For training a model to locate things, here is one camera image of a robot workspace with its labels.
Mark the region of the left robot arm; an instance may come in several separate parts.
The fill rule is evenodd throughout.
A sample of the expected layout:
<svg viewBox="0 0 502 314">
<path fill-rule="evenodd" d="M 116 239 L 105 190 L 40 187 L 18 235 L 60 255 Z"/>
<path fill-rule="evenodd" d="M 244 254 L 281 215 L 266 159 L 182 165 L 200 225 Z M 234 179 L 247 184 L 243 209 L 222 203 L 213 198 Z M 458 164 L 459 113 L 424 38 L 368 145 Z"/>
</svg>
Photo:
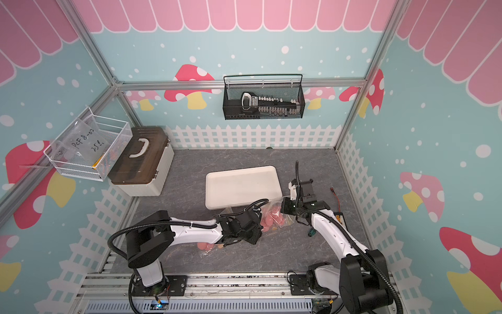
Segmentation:
<svg viewBox="0 0 502 314">
<path fill-rule="evenodd" d="M 229 246 L 239 242 L 255 245 L 262 235 L 261 207 L 268 199 L 259 199 L 238 213 L 217 215 L 208 221 L 187 221 L 157 211 L 141 222 L 111 235 L 109 249 L 128 263 L 144 288 L 167 285 L 159 258 L 169 247 L 187 243 Z"/>
</svg>

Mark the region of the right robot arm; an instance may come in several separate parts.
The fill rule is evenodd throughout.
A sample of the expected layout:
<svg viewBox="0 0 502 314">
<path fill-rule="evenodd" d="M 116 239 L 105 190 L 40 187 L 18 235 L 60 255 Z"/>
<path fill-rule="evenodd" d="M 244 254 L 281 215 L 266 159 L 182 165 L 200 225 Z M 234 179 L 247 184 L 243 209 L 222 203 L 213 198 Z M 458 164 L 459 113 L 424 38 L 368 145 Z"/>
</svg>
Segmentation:
<svg viewBox="0 0 502 314">
<path fill-rule="evenodd" d="M 282 200 L 281 213 L 293 216 L 296 222 L 319 233 L 339 259 L 340 267 L 316 264 L 311 289 L 329 289 L 341 297 L 349 313 L 374 313 L 394 305 L 396 313 L 404 313 L 403 301 L 392 285 L 383 254 L 362 245 L 336 219 L 325 201 L 317 199 L 313 180 L 302 181 L 299 162 L 295 163 L 295 179 L 290 181 L 290 196 Z"/>
</svg>

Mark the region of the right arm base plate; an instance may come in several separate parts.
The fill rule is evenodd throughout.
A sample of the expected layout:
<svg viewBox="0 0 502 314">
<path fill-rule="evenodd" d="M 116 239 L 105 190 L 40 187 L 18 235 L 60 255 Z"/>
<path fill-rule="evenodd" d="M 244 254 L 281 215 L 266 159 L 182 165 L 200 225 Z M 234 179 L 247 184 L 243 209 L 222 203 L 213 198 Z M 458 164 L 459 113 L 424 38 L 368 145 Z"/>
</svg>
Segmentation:
<svg viewBox="0 0 502 314">
<path fill-rule="evenodd" d="M 329 289 L 322 287 L 314 288 L 306 274 L 297 274 L 295 272 L 290 272 L 286 275 L 286 281 L 289 284 L 290 293 L 292 296 L 335 295 L 335 293 Z"/>
</svg>

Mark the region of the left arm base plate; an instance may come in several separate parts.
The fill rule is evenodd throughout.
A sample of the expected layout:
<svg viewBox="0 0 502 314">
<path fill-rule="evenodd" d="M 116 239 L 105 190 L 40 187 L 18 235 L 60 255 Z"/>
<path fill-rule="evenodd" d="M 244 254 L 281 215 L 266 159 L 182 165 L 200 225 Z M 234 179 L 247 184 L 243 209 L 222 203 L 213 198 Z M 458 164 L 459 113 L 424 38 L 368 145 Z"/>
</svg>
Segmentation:
<svg viewBox="0 0 502 314">
<path fill-rule="evenodd" d="M 143 285 L 141 279 L 135 279 L 132 288 L 132 296 L 184 296 L 187 288 L 188 276 L 166 276 L 164 279 L 151 286 L 146 287 Z"/>
</svg>

